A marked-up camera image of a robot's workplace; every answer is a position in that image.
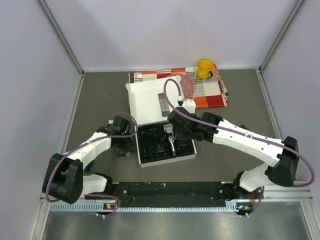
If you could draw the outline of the silver hair clipper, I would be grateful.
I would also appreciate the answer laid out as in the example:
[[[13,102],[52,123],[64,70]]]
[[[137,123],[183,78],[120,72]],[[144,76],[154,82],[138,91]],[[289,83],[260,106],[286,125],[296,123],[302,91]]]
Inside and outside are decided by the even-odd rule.
[[[170,147],[171,147],[171,151],[172,151],[172,155],[176,156],[176,150],[175,150],[175,136],[174,136],[174,129],[173,126],[171,124],[164,124],[163,125],[163,129],[164,132],[167,135]]]

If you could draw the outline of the white cardboard box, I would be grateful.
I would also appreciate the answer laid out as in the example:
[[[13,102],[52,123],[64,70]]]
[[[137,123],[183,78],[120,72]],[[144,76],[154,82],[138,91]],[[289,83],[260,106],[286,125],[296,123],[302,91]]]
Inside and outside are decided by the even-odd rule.
[[[140,126],[157,123],[170,123],[168,115],[173,107],[178,107],[178,96],[184,97],[180,77],[165,77],[156,80],[126,84],[129,98],[129,109],[135,118],[138,132]]]

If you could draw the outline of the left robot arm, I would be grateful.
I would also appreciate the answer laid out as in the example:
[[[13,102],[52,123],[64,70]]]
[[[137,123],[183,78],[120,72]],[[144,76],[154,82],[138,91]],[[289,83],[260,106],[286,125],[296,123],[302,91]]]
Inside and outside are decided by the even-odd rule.
[[[84,175],[84,170],[103,152],[114,149],[125,155],[133,148],[129,120],[113,116],[107,126],[98,128],[93,135],[74,149],[51,156],[42,192],[48,202],[63,201],[74,204],[79,198],[98,194],[109,198],[114,191],[113,179],[103,173]]]

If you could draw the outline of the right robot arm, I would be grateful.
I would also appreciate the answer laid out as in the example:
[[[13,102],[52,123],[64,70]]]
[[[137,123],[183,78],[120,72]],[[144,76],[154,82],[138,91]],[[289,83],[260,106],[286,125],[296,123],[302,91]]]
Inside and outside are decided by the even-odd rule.
[[[263,162],[251,170],[237,174],[228,190],[221,189],[227,200],[245,198],[263,186],[292,187],[295,182],[299,157],[298,142],[293,137],[284,140],[264,137],[236,126],[219,115],[205,112],[201,117],[185,108],[173,110],[168,121],[172,124],[178,140],[207,141],[224,145],[251,155]]]

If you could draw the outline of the black plastic tray insert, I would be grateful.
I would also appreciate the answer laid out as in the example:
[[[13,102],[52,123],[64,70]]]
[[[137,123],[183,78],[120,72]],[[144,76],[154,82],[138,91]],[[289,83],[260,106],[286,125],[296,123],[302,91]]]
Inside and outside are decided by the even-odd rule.
[[[197,156],[197,150],[193,140],[174,140],[176,156],[173,156],[168,136],[164,131],[164,125],[169,122],[143,125],[138,128],[136,135],[136,144],[138,152],[139,165],[142,168],[156,165],[169,164],[184,160],[194,159]],[[190,151],[185,154],[179,154],[177,144],[187,142],[190,144]],[[165,149],[164,157],[157,157],[156,147],[163,146]]]

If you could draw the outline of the pink dotted plate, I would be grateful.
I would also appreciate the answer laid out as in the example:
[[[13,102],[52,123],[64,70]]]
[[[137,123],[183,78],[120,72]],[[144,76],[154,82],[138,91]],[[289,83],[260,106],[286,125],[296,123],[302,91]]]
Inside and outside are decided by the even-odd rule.
[[[193,96],[194,90],[195,90],[195,84],[194,82],[184,74],[170,74],[168,78],[175,77],[178,79],[180,77],[180,86],[183,92],[183,96],[185,98],[191,98]]]

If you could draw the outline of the orange patterned cloth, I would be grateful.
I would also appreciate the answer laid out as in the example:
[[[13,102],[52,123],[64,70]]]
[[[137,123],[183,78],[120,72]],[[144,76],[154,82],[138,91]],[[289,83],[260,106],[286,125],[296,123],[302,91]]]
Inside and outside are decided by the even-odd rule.
[[[166,78],[170,75],[184,75],[195,83],[195,90],[192,92],[190,98],[195,100],[197,109],[223,108],[228,105],[229,93],[216,65],[213,66],[213,77],[209,79],[199,78],[197,76],[197,67],[191,66],[133,72],[128,75],[128,82],[151,81]]]

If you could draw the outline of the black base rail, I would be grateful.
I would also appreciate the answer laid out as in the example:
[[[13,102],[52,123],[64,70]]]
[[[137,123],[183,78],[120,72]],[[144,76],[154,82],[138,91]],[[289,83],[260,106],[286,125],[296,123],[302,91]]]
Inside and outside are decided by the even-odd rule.
[[[224,207],[226,201],[251,203],[255,193],[237,192],[231,183],[207,182],[119,182],[108,184],[102,195],[120,200],[123,208]]]

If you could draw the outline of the aluminium frame rail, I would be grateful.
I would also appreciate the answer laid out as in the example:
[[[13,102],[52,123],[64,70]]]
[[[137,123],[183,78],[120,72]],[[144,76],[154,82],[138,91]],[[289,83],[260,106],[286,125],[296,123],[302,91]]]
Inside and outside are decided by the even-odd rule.
[[[267,185],[264,187],[262,201],[271,202],[308,202],[313,200],[309,186],[283,187],[279,185]]]

